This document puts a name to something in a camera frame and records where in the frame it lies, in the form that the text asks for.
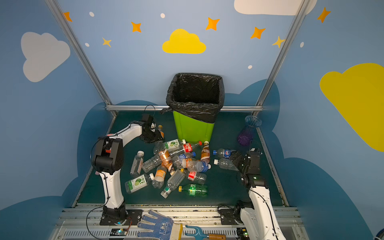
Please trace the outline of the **orange Fanta bottle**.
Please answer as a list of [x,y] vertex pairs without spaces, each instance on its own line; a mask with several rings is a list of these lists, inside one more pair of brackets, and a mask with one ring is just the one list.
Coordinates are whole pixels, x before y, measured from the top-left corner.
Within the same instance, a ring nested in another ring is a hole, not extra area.
[[163,126],[162,125],[158,125],[158,131],[160,132],[160,135],[162,137],[161,141],[163,141],[164,137],[165,137],[165,134],[163,132]]

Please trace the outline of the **clear bottle white cap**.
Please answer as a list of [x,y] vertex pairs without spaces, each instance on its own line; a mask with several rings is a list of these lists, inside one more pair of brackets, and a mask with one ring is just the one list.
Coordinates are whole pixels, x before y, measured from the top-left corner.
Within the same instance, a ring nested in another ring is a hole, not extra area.
[[214,164],[224,170],[239,171],[239,169],[233,164],[233,162],[226,158],[215,159]]

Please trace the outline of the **blue Pepsi label bottle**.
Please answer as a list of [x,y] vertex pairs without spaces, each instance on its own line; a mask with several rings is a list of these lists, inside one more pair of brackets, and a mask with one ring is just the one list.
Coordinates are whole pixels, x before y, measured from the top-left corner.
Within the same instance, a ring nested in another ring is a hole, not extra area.
[[237,152],[237,150],[218,149],[218,150],[213,150],[213,155],[217,158],[229,159],[231,155],[235,152]]

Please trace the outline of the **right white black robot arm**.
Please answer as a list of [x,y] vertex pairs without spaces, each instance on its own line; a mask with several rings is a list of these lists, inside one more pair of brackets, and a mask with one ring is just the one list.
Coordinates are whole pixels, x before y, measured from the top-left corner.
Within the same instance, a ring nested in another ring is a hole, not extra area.
[[234,160],[251,199],[250,203],[237,204],[235,216],[244,224],[250,240],[284,240],[286,237],[275,215],[269,187],[261,176],[261,154],[261,150],[252,148]]

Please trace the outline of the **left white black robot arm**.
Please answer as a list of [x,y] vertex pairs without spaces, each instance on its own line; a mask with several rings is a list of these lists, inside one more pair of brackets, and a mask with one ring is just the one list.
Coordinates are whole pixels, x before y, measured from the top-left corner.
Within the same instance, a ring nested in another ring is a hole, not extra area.
[[162,140],[156,130],[154,116],[142,114],[139,121],[132,121],[127,127],[114,134],[108,134],[95,143],[91,163],[102,178],[105,203],[102,217],[117,221],[126,219],[125,200],[121,190],[120,172],[124,163],[124,146],[135,138],[145,143]]

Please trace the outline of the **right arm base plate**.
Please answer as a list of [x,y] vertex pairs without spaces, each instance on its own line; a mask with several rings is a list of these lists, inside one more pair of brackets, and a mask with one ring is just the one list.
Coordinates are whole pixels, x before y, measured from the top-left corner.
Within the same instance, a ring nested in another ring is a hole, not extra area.
[[220,220],[222,225],[243,225],[240,218],[240,214],[238,214],[233,208],[220,206],[217,209],[217,212],[220,215]]

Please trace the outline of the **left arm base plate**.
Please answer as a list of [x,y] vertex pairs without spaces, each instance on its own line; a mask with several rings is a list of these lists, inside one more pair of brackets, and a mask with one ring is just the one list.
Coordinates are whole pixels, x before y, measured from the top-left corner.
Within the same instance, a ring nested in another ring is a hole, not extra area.
[[100,226],[136,226],[142,219],[143,210],[140,209],[105,209],[100,220]]

